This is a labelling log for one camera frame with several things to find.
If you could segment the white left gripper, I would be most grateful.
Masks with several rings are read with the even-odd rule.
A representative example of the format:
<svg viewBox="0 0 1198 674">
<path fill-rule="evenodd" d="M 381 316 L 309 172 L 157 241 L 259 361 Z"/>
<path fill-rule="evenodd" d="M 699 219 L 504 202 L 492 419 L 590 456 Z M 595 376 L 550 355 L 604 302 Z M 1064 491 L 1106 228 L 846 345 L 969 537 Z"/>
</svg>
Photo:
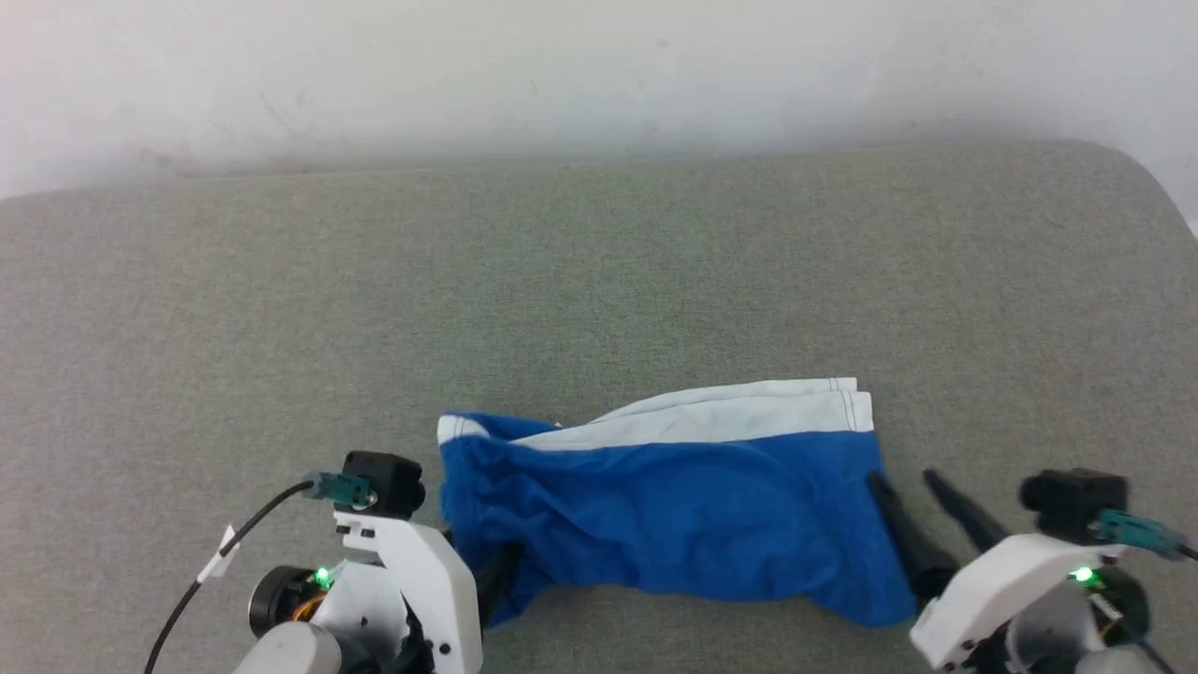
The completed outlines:
<svg viewBox="0 0 1198 674">
<path fill-rule="evenodd" d="M 472 575 L 431 526 L 341 511 L 334 518 L 343 545 L 377 561 L 334 567 L 317 627 L 381 673 L 479 673 L 482 626 L 504 602 L 524 545 L 502 542 Z"/>
</svg>

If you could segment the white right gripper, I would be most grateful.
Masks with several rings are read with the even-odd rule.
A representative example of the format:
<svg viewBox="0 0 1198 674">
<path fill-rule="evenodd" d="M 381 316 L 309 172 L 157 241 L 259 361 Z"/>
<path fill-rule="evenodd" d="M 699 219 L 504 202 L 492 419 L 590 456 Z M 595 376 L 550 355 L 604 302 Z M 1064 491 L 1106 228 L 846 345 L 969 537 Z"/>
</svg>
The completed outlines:
<svg viewBox="0 0 1198 674">
<path fill-rule="evenodd" d="M 961 570 L 954 555 L 916 526 L 881 470 L 871 470 L 866 485 L 912 593 L 916 600 L 932 600 L 916 618 L 910 642 L 934 670 L 961 666 L 967 640 L 991 637 L 1057 585 L 1073 579 L 1079 567 L 1099 567 L 1105 555 L 1120 558 L 1127 549 L 1125 545 L 1073 545 L 1043 534 L 1010 536 L 1005 526 L 940 470 L 922 470 L 922 479 L 972 546 L 984 553 Z"/>
</svg>

